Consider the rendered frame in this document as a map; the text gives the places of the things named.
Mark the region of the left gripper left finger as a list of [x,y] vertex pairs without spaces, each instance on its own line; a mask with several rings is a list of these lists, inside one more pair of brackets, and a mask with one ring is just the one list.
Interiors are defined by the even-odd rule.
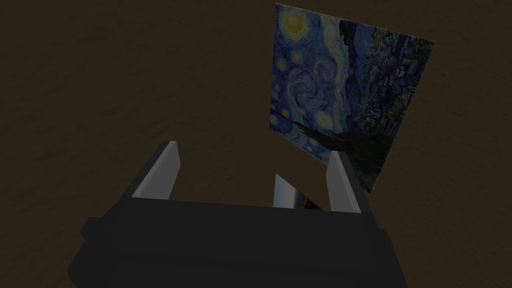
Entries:
[[127,198],[168,200],[181,166],[176,141],[163,141],[123,193]]

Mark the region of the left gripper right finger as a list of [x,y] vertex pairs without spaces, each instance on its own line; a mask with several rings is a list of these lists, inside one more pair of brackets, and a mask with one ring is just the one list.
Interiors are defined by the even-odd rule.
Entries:
[[325,177],[330,210],[358,214],[371,211],[353,165],[345,152],[331,152]]

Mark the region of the pale grey triangular object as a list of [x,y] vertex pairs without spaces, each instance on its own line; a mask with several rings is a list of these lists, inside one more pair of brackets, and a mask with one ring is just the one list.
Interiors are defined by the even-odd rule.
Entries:
[[305,197],[304,194],[299,192],[278,174],[275,175],[272,206],[274,208],[322,210],[322,208]]

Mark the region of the blue starry night painting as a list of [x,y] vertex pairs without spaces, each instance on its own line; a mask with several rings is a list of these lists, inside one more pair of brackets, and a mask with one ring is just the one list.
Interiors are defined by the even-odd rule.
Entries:
[[346,153],[371,192],[435,44],[277,3],[270,128],[324,164]]

